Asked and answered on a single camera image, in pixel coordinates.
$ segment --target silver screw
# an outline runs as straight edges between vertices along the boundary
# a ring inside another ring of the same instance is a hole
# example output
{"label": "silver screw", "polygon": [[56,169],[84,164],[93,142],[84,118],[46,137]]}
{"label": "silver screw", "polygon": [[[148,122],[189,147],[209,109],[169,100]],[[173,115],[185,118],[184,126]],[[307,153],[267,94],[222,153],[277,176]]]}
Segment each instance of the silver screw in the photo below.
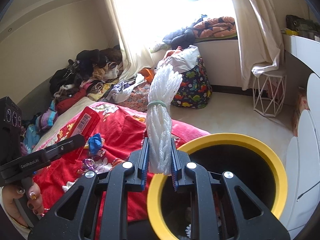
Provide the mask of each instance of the silver screw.
{"label": "silver screw", "polygon": [[132,162],[124,162],[122,163],[122,167],[124,167],[125,169],[129,169],[133,166]]}
{"label": "silver screw", "polygon": [[197,164],[196,163],[193,163],[193,162],[189,162],[187,163],[187,167],[189,169],[195,169],[197,167]]}
{"label": "silver screw", "polygon": [[88,178],[88,179],[92,178],[93,176],[94,176],[94,172],[93,171],[87,171],[85,173],[85,177]]}
{"label": "silver screw", "polygon": [[231,171],[226,171],[223,173],[223,176],[225,176],[227,179],[233,178],[233,173]]}

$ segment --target tile floor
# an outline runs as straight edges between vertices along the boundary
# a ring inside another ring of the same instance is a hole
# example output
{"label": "tile floor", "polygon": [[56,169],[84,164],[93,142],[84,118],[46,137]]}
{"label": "tile floor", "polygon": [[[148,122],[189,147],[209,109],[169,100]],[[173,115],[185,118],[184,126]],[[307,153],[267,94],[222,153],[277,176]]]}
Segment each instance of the tile floor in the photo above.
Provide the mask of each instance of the tile floor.
{"label": "tile floor", "polygon": [[213,93],[203,109],[170,107],[172,119],[209,133],[241,133],[264,142],[279,156],[284,166],[287,147],[293,136],[292,113],[293,107],[284,105],[276,118],[266,118],[253,110],[252,97],[226,93]]}

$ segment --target decorated nail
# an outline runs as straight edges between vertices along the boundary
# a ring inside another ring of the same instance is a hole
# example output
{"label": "decorated nail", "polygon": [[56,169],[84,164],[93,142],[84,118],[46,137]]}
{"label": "decorated nail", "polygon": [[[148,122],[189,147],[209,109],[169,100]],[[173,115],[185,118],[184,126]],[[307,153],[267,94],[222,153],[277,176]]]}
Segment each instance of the decorated nail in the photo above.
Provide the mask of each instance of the decorated nail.
{"label": "decorated nail", "polygon": [[30,196],[31,199],[36,199],[36,198],[37,198],[37,197],[36,197],[36,193],[34,193],[33,191],[31,191],[31,192],[29,193],[29,196]]}
{"label": "decorated nail", "polygon": [[23,195],[26,191],[25,191],[24,188],[19,187],[19,188],[17,189],[17,192],[18,192],[18,194]]}

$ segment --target white curtain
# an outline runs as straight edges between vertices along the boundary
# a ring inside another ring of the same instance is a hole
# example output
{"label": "white curtain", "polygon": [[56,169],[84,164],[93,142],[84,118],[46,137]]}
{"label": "white curtain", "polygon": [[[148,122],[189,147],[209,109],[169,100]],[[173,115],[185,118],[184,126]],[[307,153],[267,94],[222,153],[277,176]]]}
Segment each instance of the white curtain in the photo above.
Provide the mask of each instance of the white curtain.
{"label": "white curtain", "polygon": [[249,88],[251,73],[277,70],[284,46],[272,0],[232,0],[239,39],[242,89]]}
{"label": "white curtain", "polygon": [[154,65],[145,41],[148,34],[144,32],[141,22],[146,19],[147,12],[141,10],[141,0],[105,0],[105,2],[119,36],[124,66],[120,81],[124,81],[134,77],[143,68]]}

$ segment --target barcode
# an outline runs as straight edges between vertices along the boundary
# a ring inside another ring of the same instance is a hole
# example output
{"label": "barcode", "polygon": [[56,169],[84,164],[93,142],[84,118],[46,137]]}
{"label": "barcode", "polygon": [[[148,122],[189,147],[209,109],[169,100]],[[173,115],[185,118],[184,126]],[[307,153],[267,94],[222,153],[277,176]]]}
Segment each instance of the barcode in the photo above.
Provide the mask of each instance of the barcode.
{"label": "barcode", "polygon": [[82,132],[84,131],[84,128],[87,126],[90,119],[91,119],[91,116],[89,114],[84,114],[84,116],[81,118],[79,124],[75,128],[72,135],[82,134]]}

